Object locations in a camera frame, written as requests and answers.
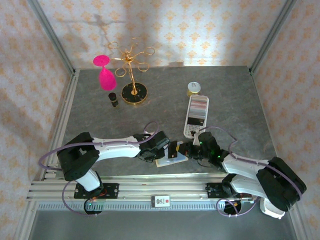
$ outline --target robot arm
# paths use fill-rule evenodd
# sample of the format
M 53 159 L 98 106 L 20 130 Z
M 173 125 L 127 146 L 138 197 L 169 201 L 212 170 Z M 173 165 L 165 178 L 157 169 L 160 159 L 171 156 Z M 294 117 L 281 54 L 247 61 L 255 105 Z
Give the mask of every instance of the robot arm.
M 219 170 L 228 173 L 229 175 L 222 183 L 223 190 L 229 196 L 238 193 L 252 194 L 269 200 L 274 207 L 287 212 L 300 197 L 296 189 L 286 179 L 266 165 L 286 175 L 302 194 L 307 190 L 304 182 L 279 157 L 274 157 L 271 160 L 256 160 L 233 153 L 234 158 L 228 151 L 219 147 L 211 132 L 195 134 L 195 138 L 198 138 L 198 141 L 194 142 L 198 142 L 199 145 L 187 142 L 180 145 L 178 151 L 196 160 L 206 158 Z
M 66 181 L 76 181 L 81 184 L 89 195 L 95 197 L 103 190 L 103 183 L 97 172 L 91 167 L 98 161 L 127 157 L 137 157 L 146 162 L 152 162 L 165 156 L 164 146 L 169 143 L 168 137 L 163 131 L 159 131 L 154 137 L 140 143 L 150 134 L 135 134 L 121 139 L 100 139 L 91 137 L 90 133 L 83 132 L 72 139 L 74 143 L 107 143 L 69 147 L 57 153 L 61 169 Z

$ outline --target sticker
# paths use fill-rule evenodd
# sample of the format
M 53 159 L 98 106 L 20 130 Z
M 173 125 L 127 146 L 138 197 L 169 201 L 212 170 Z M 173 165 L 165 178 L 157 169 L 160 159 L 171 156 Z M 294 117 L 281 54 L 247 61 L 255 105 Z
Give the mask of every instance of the sticker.
M 170 196 L 152 196 L 151 205 L 154 208 L 170 207 Z

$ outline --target pink glass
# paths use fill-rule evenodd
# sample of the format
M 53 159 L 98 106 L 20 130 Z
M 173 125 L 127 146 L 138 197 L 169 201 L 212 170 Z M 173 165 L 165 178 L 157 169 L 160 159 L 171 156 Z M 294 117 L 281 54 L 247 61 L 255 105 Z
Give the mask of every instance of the pink glass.
M 99 81 L 101 88 L 105 91 L 111 91 L 116 88 L 117 82 L 114 74 L 107 68 L 107 65 L 110 62 L 110 58 L 106 55 L 99 55 L 93 59 L 93 64 L 97 67 L 102 67 L 102 70 L 99 74 Z

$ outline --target gray table surface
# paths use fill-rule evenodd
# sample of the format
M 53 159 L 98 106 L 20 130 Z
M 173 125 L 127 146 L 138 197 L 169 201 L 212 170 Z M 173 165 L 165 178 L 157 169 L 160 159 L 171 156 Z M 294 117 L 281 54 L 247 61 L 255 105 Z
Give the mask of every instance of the gray table surface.
M 109 92 L 100 87 L 99 73 L 99 69 L 79 73 L 64 144 L 82 132 L 90 132 L 91 136 L 101 139 L 125 138 L 142 133 L 144 126 L 152 120 L 158 121 L 170 140 L 188 141 L 183 135 L 189 103 L 187 85 L 196 81 L 201 85 L 201 95 L 209 97 L 207 126 L 223 127 L 236 136 L 239 142 L 233 148 L 235 153 L 256 159 L 275 156 L 259 97 L 246 66 L 155 67 L 147 72 L 134 69 L 135 79 L 147 87 L 148 97 L 137 106 L 125 103 L 121 90 L 130 79 L 128 75 L 118 77 L 114 90 L 119 101 L 116 108 L 110 103 Z M 212 133 L 224 149 L 232 141 L 220 130 Z M 100 176 L 217 171 L 214 167 L 201 167 L 194 160 L 157 168 L 155 162 L 125 157 L 99 161 L 93 169 Z

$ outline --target patterned wallpaper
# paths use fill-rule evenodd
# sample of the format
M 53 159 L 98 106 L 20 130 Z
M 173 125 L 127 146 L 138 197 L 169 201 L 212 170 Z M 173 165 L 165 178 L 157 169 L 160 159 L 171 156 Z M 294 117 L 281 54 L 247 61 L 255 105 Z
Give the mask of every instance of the patterned wallpaper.
M 250 66 L 285 0 L 39 0 L 73 67 L 141 38 L 151 66 Z
M 69 75 L 26 0 L 1 0 L 0 16 L 0 239 L 11 240 Z
M 320 1 L 299 0 L 254 76 L 278 155 L 308 190 L 303 203 L 320 239 Z

